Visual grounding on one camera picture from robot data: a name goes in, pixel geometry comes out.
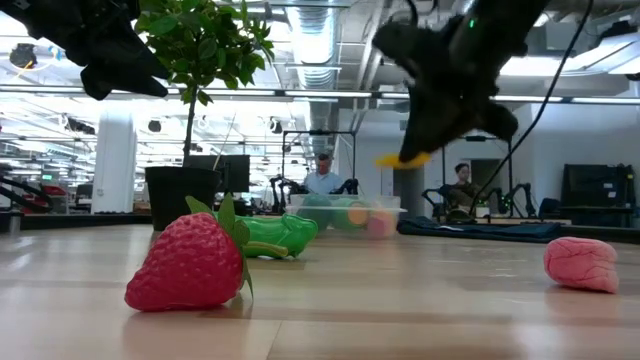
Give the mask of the silver ceiling ventilation duct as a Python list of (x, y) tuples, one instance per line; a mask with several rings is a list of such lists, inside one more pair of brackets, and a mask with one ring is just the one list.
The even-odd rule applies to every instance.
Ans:
[[(303, 90), (334, 90), (337, 70), (330, 69), (336, 59), (338, 10), (328, 7), (291, 7), (287, 17), (292, 31), (292, 48), (299, 87)], [(329, 130), (337, 116), (328, 100), (309, 101), (307, 130)], [(330, 136), (310, 136), (310, 151), (314, 158), (329, 153)]]

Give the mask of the black background cabinet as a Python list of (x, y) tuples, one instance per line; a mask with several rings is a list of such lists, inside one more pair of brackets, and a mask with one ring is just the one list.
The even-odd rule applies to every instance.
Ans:
[(564, 165), (560, 211), (574, 224), (630, 228), (635, 210), (631, 165)]

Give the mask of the light green toy produce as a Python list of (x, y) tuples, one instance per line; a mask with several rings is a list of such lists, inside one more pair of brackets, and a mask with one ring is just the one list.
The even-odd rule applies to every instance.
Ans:
[(346, 210), (348, 209), (348, 207), (351, 204), (354, 203), (361, 203), (365, 206), (367, 206), (368, 208), (370, 207), (370, 204), (361, 200), (357, 200), (357, 199), (353, 199), (353, 198), (339, 198), (335, 201), (332, 202), (333, 205), (333, 214), (332, 214), (332, 220), (331, 220), (331, 224), (335, 229), (339, 229), (339, 230), (356, 230), (356, 229), (360, 229), (363, 228), (365, 226), (362, 227), (352, 227), (348, 224), (347, 222), (347, 218), (346, 218)]

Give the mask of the person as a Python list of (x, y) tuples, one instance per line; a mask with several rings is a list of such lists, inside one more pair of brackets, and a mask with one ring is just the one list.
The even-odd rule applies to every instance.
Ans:
[(480, 192), (480, 187), (470, 181), (471, 170), (467, 163), (455, 166), (457, 182), (443, 187), (444, 197), (449, 205), (446, 219), (449, 222), (465, 222), (473, 220), (474, 210), (471, 209), (474, 197)]
[(307, 174), (304, 185), (310, 193), (330, 194), (338, 190), (343, 180), (331, 171), (332, 159), (326, 153), (316, 157), (316, 168)]

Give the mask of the red and black background machine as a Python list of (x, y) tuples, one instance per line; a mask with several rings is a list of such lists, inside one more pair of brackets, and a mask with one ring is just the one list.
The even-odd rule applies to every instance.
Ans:
[(0, 177), (0, 198), (8, 199), (10, 208), (25, 214), (65, 214), (68, 211), (67, 192), (54, 185)]

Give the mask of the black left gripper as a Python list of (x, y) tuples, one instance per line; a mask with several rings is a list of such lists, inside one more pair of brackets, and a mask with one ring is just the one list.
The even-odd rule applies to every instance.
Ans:
[[(147, 48), (140, 48), (131, 22), (140, 15), (139, 0), (29, 0), (29, 34), (44, 37), (66, 51), (72, 62), (87, 66), (133, 66), (161, 79), (168, 69)], [(114, 90), (165, 97), (168, 90), (152, 77), (83, 77), (84, 91), (104, 100)]]

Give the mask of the small yellow toy produce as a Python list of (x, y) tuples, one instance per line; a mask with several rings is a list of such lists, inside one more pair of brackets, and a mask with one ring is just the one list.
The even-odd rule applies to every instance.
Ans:
[(428, 163), (431, 160), (431, 156), (428, 153), (419, 153), (413, 159), (407, 161), (401, 161), (397, 154), (388, 154), (379, 157), (376, 160), (378, 167), (393, 168), (393, 169), (416, 169)]

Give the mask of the green leafy potted tree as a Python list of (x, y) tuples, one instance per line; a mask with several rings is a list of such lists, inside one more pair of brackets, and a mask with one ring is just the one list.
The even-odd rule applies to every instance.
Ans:
[(139, 0), (135, 31), (180, 85), (189, 107), (183, 156), (191, 153), (197, 104), (212, 102), (205, 88), (216, 79), (235, 90), (274, 60), (271, 27), (249, 14), (246, 0)]

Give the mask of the black background station frame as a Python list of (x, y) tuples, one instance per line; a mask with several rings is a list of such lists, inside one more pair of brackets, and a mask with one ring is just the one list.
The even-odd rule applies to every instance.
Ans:
[[(348, 142), (348, 145), (354, 146), (355, 145), (355, 140), (356, 140), (356, 135), (355, 135), (355, 133), (353, 131), (331, 131), (331, 130), (322, 130), (322, 129), (313, 129), (313, 130), (307, 130), (307, 131), (285, 130), (283, 135), (282, 135), (282, 157), (285, 157), (285, 155), (287, 153), (287, 149), (289, 147), (292, 147), (293, 144), (295, 143), (295, 140), (292, 140), (292, 141), (288, 140), (288, 136), (290, 134), (296, 135), (297, 137), (299, 137), (301, 135), (306, 135), (311, 141), (313, 141), (316, 138), (328, 138), (329, 140), (333, 141), (334, 145), (337, 144), (337, 141), (340, 140), (343, 135), (347, 135), (348, 137), (351, 138), (351, 142)], [(313, 163), (314, 163), (315, 167), (312, 168), (309, 172), (315, 170), (315, 168), (316, 168), (316, 157), (320, 153), (326, 153), (327, 155), (329, 155), (331, 157), (331, 159), (332, 159), (332, 165), (333, 165), (333, 156), (327, 150), (321, 150), (320, 152), (316, 152), (314, 154)], [(349, 178), (342, 178), (340, 175), (335, 173), (332, 170), (332, 165), (331, 165), (331, 171), (334, 172), (335, 174), (337, 174), (343, 180), (343, 184), (338, 190), (336, 190), (336, 191), (334, 191), (334, 192), (332, 192), (330, 194), (326, 194), (326, 195), (338, 195), (338, 194), (344, 194), (344, 193), (349, 194), (349, 195), (357, 195), (358, 194), (358, 192), (359, 192), (359, 190), (358, 190), (359, 182), (355, 177), (355, 155), (356, 155), (356, 151), (352, 150), (351, 176)]]
[(494, 171), (511, 149), (511, 143), (499, 140), (495, 136), (473, 134), (461, 137), (452, 145), (448, 145), (439, 155), (442, 161), (442, 185), (439, 194), (446, 205), (443, 187), (457, 182), (455, 166), (467, 163), (470, 166), (470, 181), (480, 187), (480, 192), (474, 197), (471, 209), (475, 216), (484, 217), (491, 211), (496, 212), (500, 207), (502, 181), (500, 175), (494, 176)]

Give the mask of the small pink toy produce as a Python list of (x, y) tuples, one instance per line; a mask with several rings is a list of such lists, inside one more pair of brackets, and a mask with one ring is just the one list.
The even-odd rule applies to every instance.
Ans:
[(397, 215), (389, 211), (372, 211), (367, 223), (367, 233), (372, 238), (389, 238), (396, 233)]

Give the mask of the green toy pea pod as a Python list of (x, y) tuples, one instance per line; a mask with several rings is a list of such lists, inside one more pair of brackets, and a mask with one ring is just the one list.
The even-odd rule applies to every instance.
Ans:
[(237, 216), (236, 220), (249, 229), (249, 241), (244, 246), (244, 254), (248, 258), (296, 258), (319, 232), (314, 220), (292, 214)]

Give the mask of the white building column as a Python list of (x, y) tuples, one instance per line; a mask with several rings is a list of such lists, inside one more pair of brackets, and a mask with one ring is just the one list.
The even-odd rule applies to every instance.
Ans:
[(99, 118), (91, 211), (133, 210), (137, 132), (130, 111), (104, 110)]

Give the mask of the dark blue folded cloth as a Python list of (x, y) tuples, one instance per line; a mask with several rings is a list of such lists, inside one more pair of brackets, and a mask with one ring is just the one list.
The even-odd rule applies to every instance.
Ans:
[(541, 244), (549, 243), (561, 235), (561, 225), (558, 223), (442, 225), (422, 216), (399, 220), (396, 230), (402, 235)]

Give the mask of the red toy strawberry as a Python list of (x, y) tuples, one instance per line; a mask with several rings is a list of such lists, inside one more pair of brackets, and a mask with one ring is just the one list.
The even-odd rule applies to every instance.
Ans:
[(246, 251), (288, 250), (250, 240), (251, 230), (237, 218), (227, 195), (217, 213), (192, 196), (192, 211), (168, 225), (155, 239), (139, 270), (126, 286), (124, 300), (142, 312), (200, 310), (235, 298), (251, 285)]

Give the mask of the black plastic plant pot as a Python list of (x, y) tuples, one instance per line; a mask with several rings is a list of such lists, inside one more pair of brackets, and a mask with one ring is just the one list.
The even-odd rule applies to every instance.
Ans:
[(153, 228), (163, 231), (180, 216), (191, 213), (185, 200), (187, 196), (212, 207), (221, 174), (199, 168), (147, 167), (145, 180)]

